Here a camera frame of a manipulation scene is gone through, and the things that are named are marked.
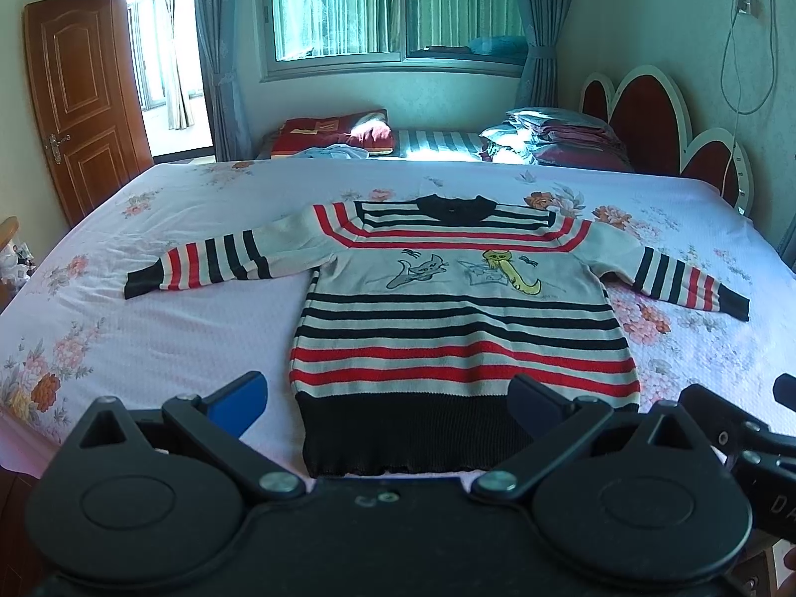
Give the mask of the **person's hand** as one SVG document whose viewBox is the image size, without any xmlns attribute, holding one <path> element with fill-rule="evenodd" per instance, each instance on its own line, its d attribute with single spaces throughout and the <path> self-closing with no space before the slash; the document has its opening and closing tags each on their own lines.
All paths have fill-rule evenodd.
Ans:
<svg viewBox="0 0 796 597">
<path fill-rule="evenodd" d="M 788 576 L 793 576 L 796 573 L 796 547 L 792 547 L 784 555 L 783 563 L 785 569 L 787 569 Z"/>
</svg>

